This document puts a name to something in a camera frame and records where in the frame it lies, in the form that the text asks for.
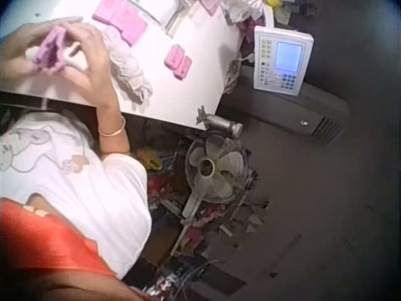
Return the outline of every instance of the yellow object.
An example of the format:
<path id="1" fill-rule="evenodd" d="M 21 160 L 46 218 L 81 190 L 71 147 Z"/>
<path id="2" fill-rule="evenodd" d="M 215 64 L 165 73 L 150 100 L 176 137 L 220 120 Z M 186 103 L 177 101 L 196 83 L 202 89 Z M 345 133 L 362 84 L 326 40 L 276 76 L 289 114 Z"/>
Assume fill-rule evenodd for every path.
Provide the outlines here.
<path id="1" fill-rule="evenodd" d="M 144 147 L 143 149 L 137 150 L 137 159 L 142 163 L 145 169 L 153 169 L 155 171 L 161 171 L 163 164 L 157 155 L 156 150 L 149 147 Z"/>
<path id="2" fill-rule="evenodd" d="M 283 5 L 281 0 L 263 0 L 264 3 L 270 5 L 272 8 L 278 8 L 279 6 Z"/>

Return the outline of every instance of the white table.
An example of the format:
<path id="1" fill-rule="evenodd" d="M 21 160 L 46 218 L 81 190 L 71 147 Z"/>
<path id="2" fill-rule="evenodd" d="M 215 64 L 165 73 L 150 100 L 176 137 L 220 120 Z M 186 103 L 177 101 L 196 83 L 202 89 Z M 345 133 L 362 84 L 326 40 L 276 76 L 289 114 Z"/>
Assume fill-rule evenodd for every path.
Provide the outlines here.
<path id="1" fill-rule="evenodd" d="M 103 24 L 91 19 L 100 0 L 17 0 L 13 1 L 1 20 L 1 37 L 27 22 L 40 22 L 66 16 L 83 16 L 84 21 L 100 29 Z M 193 64 L 184 81 L 177 80 L 163 64 L 173 44 L 180 44 L 192 58 Z M 204 105 L 214 114 L 224 90 L 229 62 L 236 58 L 241 35 L 236 26 L 228 26 L 221 9 L 210 17 L 199 3 L 195 3 L 170 37 L 158 26 L 149 23 L 145 34 L 132 48 L 154 94 L 150 101 L 138 104 L 117 88 L 122 111 L 143 117 L 163 120 L 188 127 L 196 125 L 197 109 Z M 29 57 L 34 49 L 28 50 Z M 85 66 L 85 57 L 79 54 L 75 63 Z M 4 82 L 2 91 L 88 103 L 71 90 L 62 78 L 39 74 L 20 82 Z"/>

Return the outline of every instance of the woman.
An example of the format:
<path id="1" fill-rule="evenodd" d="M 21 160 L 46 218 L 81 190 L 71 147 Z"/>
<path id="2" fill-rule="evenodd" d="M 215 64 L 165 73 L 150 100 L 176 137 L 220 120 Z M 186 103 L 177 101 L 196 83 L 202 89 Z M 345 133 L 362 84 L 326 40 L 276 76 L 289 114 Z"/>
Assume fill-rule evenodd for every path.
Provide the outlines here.
<path id="1" fill-rule="evenodd" d="M 66 18 L 25 24 L 1 42 L 1 80 L 37 72 L 25 57 L 54 28 L 80 43 L 88 69 L 61 76 L 96 106 L 101 156 L 81 123 L 50 112 L 25 115 L 0 138 L 2 249 L 43 300 L 143 300 L 119 281 L 149 236 L 147 174 L 129 156 L 110 61 L 94 26 Z"/>

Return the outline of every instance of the white t-shirt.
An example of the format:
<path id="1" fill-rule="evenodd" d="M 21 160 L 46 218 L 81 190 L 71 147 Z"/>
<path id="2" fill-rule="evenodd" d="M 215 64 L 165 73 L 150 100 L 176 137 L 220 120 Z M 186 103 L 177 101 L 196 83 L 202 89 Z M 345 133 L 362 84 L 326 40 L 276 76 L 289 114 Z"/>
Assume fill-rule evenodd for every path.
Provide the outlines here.
<path id="1" fill-rule="evenodd" d="M 88 131 L 60 114 L 25 115 L 0 138 L 0 196 L 26 204 L 38 193 L 95 240 L 123 278 L 150 234 L 147 174 L 135 159 L 90 149 Z"/>

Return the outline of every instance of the gray machine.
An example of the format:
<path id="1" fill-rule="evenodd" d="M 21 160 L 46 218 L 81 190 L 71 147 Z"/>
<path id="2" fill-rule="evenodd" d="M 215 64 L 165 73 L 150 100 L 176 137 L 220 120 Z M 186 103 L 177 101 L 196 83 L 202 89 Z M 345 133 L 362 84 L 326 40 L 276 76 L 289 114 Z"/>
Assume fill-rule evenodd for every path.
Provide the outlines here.
<path id="1" fill-rule="evenodd" d="M 350 111 L 344 100 L 307 83 L 298 96 L 255 90 L 253 78 L 254 68 L 242 66 L 234 92 L 221 104 L 325 145 L 346 130 Z"/>

